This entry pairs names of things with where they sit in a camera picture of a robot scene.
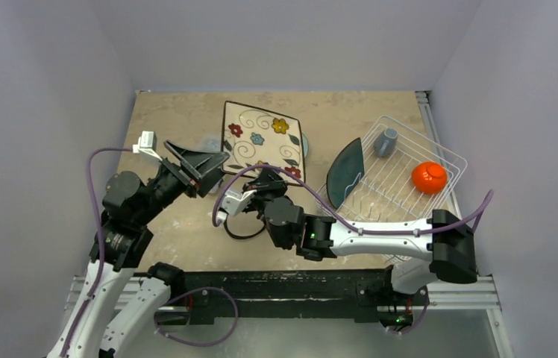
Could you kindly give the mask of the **floral square plate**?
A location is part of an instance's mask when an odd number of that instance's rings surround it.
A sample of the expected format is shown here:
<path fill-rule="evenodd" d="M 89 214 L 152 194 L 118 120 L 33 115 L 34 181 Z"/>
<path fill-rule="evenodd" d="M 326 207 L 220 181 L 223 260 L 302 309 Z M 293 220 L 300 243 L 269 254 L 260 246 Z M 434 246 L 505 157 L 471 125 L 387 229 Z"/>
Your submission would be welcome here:
<path fill-rule="evenodd" d="M 225 102 L 221 150 L 230 157 L 222 164 L 223 172 L 235 175 L 249 166 L 266 163 L 305 181 L 307 149 L 297 119 L 235 101 Z"/>

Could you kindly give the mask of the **teal square plate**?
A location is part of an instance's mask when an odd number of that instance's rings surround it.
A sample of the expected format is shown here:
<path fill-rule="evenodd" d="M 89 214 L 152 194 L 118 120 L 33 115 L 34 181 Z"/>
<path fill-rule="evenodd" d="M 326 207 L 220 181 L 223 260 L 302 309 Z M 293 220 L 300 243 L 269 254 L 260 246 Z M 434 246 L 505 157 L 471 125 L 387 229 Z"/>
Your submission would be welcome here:
<path fill-rule="evenodd" d="M 340 151 L 327 172 L 326 192 L 332 208 L 340 208 L 364 175 L 362 140 L 356 138 Z"/>

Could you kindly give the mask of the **grey mug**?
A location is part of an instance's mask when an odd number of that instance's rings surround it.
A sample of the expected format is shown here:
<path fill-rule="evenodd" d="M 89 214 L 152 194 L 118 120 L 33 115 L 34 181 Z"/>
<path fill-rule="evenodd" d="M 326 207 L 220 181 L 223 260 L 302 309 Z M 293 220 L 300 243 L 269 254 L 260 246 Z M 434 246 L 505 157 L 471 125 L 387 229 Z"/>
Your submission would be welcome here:
<path fill-rule="evenodd" d="M 393 128 L 380 132 L 374 141 L 374 152 L 377 157 L 388 157 L 393 154 L 397 140 L 398 132 Z"/>

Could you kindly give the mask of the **orange bowl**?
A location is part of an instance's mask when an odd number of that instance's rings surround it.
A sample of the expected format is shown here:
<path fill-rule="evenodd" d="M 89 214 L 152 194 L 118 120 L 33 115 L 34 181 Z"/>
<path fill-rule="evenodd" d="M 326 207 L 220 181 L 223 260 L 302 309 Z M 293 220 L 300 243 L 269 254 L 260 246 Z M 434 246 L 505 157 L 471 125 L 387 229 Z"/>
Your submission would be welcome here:
<path fill-rule="evenodd" d="M 441 192 L 448 183 L 446 169 L 436 162 L 418 164 L 411 173 L 411 181 L 417 190 L 428 195 Z"/>

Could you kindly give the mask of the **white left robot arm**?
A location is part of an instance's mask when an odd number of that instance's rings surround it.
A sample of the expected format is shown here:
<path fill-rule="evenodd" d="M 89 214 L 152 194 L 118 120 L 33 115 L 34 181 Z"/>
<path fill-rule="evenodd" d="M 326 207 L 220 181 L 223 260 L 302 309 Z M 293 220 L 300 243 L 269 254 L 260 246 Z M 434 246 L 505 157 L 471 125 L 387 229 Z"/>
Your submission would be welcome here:
<path fill-rule="evenodd" d="M 143 182 L 135 172 L 119 172 L 108 180 L 102 202 L 94 204 L 97 229 L 84 287 L 49 357 L 120 357 L 158 307 L 183 300 L 184 273 L 158 263 L 129 302 L 116 309 L 153 237 L 148 224 L 181 195 L 205 197 L 223 177 L 221 165 L 229 158 L 169 140 L 164 145 L 176 162 L 151 145 L 136 144 L 135 154 L 157 161 L 156 175 Z"/>

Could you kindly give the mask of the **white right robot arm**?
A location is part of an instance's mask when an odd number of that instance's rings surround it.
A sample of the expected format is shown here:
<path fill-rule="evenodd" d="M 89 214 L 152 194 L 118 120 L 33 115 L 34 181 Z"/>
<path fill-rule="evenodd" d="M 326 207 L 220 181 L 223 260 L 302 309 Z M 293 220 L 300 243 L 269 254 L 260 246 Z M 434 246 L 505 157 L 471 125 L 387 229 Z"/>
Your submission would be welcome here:
<path fill-rule="evenodd" d="M 437 280 L 477 281 L 474 232 L 448 210 L 407 222 L 356 222 L 307 214 L 287 195 L 287 185 L 270 169 L 242 187 L 244 212 L 255 212 L 273 245 L 310 261 L 356 254 L 404 257 L 381 286 L 383 297 L 398 304 Z"/>

